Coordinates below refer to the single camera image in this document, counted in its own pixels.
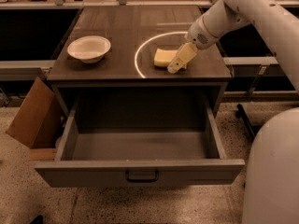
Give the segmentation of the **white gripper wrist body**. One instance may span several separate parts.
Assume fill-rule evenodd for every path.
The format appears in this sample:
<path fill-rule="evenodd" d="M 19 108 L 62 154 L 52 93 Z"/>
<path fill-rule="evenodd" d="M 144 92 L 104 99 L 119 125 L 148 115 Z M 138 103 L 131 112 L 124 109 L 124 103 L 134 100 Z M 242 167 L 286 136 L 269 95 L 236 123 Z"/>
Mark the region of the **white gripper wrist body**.
<path fill-rule="evenodd" d="M 189 28 L 186 39 L 193 42 L 198 49 L 207 49 L 221 37 L 223 27 L 208 16 L 201 16 Z"/>

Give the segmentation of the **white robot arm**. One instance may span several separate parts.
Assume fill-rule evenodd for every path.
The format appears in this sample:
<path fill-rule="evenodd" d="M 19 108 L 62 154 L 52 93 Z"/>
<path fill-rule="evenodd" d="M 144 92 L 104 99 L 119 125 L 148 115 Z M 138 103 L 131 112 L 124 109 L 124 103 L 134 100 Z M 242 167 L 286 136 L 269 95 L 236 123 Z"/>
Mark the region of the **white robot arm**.
<path fill-rule="evenodd" d="M 276 0 L 219 0 L 186 40 L 207 49 L 251 23 L 299 90 L 299 20 Z M 299 224 L 299 108 L 281 112 L 256 134 L 247 163 L 242 224 Z"/>

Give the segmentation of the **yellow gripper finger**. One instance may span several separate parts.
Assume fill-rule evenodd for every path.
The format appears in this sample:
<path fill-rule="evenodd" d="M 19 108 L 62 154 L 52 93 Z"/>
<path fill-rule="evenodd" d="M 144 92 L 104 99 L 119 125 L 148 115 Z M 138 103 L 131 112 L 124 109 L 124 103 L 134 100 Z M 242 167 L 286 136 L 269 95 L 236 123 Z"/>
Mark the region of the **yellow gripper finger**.
<path fill-rule="evenodd" d="M 186 69 L 190 62 L 197 55 L 197 47 L 192 42 L 183 44 L 177 51 L 171 63 L 167 66 L 167 70 L 171 74 L 175 74 L 181 68 Z"/>

